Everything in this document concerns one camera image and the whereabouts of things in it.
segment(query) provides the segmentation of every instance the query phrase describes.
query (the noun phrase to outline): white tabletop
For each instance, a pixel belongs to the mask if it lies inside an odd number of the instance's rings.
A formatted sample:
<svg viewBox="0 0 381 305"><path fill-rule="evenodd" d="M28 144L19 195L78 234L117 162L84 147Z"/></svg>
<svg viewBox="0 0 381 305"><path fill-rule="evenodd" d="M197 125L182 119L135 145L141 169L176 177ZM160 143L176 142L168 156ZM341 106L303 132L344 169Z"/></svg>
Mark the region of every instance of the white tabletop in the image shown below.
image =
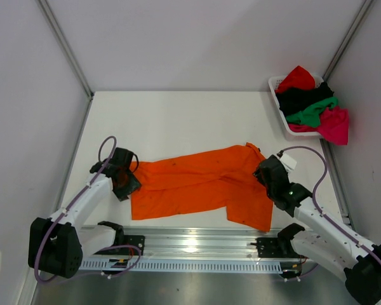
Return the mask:
<svg viewBox="0 0 381 305"><path fill-rule="evenodd" d="M140 161L157 161L176 156L221 149L251 142L264 156L285 147L305 145L320 153L318 139L288 141L282 133L277 112L267 92L184 92L131 91L96 92L70 173L63 206L84 186L89 169L97 162L97 151L109 135L117 146L127 148ZM103 156L111 148L106 144ZM312 152L288 152L297 161L290 180L312 190L323 172L321 160ZM340 210L327 175L317 192L318 202L339 219ZM209 212L176 215L159 219L132 220L130 201L114 196L104 199L86 224L102 220L124 226L243 228L227 220L225 208ZM293 219L274 207L273 229L291 224Z"/></svg>

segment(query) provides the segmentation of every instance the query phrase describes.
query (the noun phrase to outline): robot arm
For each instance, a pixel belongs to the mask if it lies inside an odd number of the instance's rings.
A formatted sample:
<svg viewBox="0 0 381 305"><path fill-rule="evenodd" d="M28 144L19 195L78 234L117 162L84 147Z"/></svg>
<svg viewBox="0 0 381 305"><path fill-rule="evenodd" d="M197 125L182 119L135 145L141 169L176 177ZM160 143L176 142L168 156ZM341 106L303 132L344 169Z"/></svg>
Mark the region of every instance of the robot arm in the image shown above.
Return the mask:
<svg viewBox="0 0 381 305"><path fill-rule="evenodd" d="M381 300L381 265L377 261L381 261L381 245L374 245L317 205L304 186L291 183L288 172L294 169L296 161L282 152L278 156L261 162L254 176L279 209L313 230L306 231L298 224L285 228L290 247L344 281L360 304L377 303Z"/></svg>
<svg viewBox="0 0 381 305"><path fill-rule="evenodd" d="M59 218L54 230L44 244L39 258L39 270L53 275L70 278L75 275L82 259L112 245L121 245L124 239L123 227L111 222L100 222L91 230L81 231L90 213L106 197L114 195L123 201L141 184L130 171L134 154L126 149L116 148L103 171L98 174L103 162L90 169L84 184L86 190L77 197L67 210L62 207L48 219L37 218L30 228L29 266L34 268L38 250L45 234Z"/></svg>

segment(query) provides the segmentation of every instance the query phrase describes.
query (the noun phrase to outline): black cloth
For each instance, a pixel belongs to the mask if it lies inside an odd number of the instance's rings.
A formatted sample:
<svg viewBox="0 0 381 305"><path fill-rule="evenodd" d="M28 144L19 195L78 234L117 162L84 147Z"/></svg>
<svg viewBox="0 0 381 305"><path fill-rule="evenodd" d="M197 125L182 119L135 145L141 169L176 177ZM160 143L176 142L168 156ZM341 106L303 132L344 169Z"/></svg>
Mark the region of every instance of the black cloth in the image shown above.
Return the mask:
<svg viewBox="0 0 381 305"><path fill-rule="evenodd" d="M283 93L277 93L279 109L285 116L295 114L305 110L312 104L320 102L326 98L332 97L334 92L329 88L326 82L312 90L302 90L290 88Z"/></svg>

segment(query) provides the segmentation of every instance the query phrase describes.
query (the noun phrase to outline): orange pants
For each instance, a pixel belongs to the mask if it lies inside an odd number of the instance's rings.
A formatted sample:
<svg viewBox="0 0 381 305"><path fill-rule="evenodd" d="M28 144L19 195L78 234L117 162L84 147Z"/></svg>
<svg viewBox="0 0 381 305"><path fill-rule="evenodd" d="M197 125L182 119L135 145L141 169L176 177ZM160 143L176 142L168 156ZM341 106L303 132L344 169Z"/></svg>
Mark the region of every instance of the orange pants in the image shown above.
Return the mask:
<svg viewBox="0 0 381 305"><path fill-rule="evenodd" d="M273 203L253 176L265 158L251 143L157 162L140 162L142 187L131 195L133 220L227 207L227 219L271 228Z"/></svg>

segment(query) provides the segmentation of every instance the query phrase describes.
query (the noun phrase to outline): laundry basket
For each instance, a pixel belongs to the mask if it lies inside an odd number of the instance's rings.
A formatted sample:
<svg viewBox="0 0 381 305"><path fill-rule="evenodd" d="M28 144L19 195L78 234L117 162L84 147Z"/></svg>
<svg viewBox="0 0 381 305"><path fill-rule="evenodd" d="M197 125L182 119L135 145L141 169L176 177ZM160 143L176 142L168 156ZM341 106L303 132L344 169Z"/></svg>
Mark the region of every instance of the laundry basket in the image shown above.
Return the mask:
<svg viewBox="0 0 381 305"><path fill-rule="evenodd" d="M316 88L323 82L323 78L317 75L311 74L315 80L315 86ZM279 110L279 102L277 99L277 96L275 94L275 90L277 90L279 84L282 83L282 81L285 79L286 75L284 76L274 76L273 78L270 78L268 80L268 85L272 93L272 100L275 103L275 106L277 108L280 123L283 125L283 131L285 138L287 140L297 140L297 139L308 139L308 138L323 138L322 135L318 132L293 132L290 130L290 127L288 126L288 122L285 119L285 116L281 110Z"/></svg>

